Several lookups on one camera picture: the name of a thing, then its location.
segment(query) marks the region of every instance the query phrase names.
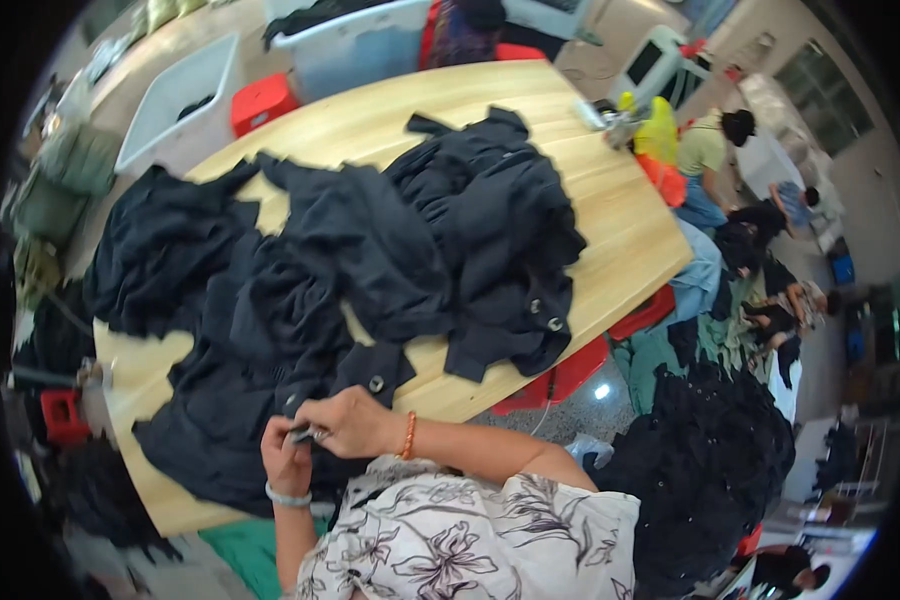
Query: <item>red stool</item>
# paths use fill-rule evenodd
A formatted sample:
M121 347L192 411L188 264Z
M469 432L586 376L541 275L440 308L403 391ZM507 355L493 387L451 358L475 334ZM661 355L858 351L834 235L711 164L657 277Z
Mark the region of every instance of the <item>red stool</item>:
M518 44L497 44L496 57L497 61L547 60L547 54L543 54L537 48Z
M290 90L287 76L274 73L253 81L233 95L230 104L230 126L233 134L246 136L264 123L300 108L300 101Z
M753 533L747 535L737 544L737 556L750 556L756 552L756 547L760 545L760 534L763 533L763 523L756 526Z
M552 406L560 404L604 366L610 351L604 336L596 337L562 363L530 381L522 390L491 406L490 412L505 417L516 410L544 408L548 398Z
M649 306L643 310L632 312L621 318L610 329L606 330L610 337L619 342L634 335L637 331L656 325L666 317L670 311L676 308L674 300L674 288L670 284L664 284L649 299Z
M47 440L58 446L80 444L90 435L90 425L77 415L77 390L45 390L40 393Z

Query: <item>light wood tabletop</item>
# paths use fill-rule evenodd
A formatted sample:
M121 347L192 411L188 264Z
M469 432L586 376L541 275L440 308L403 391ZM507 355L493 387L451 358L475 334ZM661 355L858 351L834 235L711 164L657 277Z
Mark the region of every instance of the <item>light wood tabletop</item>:
M454 127L479 121L494 105L516 111L531 141L552 158L576 210L576 227L587 240L569 269L574 299L573 340L561 359L575 353L634 310L691 258L674 217L626 151L608 147L574 109L577 91L544 60L486 62L435 69L359 87L298 108L262 126L195 167L188 178L205 181L227 172L243 157L265 150L276 157L336 168L342 162L386 167L423 137L404 131L414 112ZM241 200L261 201L257 227L281 231L286 192L254 177ZM369 341L348 315L351 331ZM140 498L157 530L174 535L233 522L240 511L192 497L143 456L131 427L170 399L166 376L192 347L192 337L172 333L141 340L94 323L96 357L112 364L107 409L117 443ZM394 410L463 422L523 387L530 379L509 362L491 366L481 384L444 374L444 338L416 339L406 346L417 376L396 391Z

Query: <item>hair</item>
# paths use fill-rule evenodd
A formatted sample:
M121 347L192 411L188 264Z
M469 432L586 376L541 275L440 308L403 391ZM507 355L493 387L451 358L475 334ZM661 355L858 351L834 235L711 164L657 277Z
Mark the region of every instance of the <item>hair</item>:
M747 143L747 138L756 131L754 114L749 110L737 110L725 112L720 117L720 126L723 127L723 135L737 148Z
M808 187L803 195L806 196L807 199L807 207L816 207L817 204L820 203L820 192L817 191L816 187Z
M816 584L813 586L813 589L819 590L824 586L827 580L830 579L830 565L821 564L813 570L813 574L816 579Z
M844 308L844 295L834 290L826 295L826 312L828 315L836 315Z

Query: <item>white floral shirt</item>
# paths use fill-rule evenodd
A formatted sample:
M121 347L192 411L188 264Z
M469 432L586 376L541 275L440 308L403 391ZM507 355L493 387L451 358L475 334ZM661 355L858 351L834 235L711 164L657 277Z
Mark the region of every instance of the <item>white floral shirt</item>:
M285 598L632 600L640 501L539 475L493 486L429 461L381 457Z

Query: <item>denim jeans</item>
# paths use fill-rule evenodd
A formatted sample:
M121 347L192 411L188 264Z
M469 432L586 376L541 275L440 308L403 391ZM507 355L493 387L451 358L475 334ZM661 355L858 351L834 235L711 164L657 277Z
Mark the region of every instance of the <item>denim jeans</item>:
M696 226L676 219L693 258L670 280L675 308L653 328L665 328L710 312L720 291L720 271L724 258L717 245Z
M727 216L720 206L704 191L702 174L684 174L687 180L686 199L682 206L673 210L676 216L699 230L719 228L727 222Z

